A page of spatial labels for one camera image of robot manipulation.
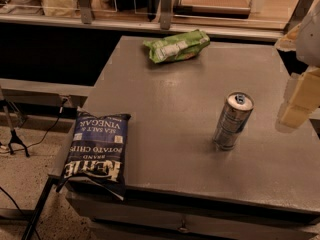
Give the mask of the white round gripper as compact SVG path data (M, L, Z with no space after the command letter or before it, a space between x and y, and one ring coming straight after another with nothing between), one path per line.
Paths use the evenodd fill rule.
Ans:
M295 51L308 67L301 74L292 73L279 107L276 129L291 133L300 128L320 106L320 2L296 25L277 40L275 48Z

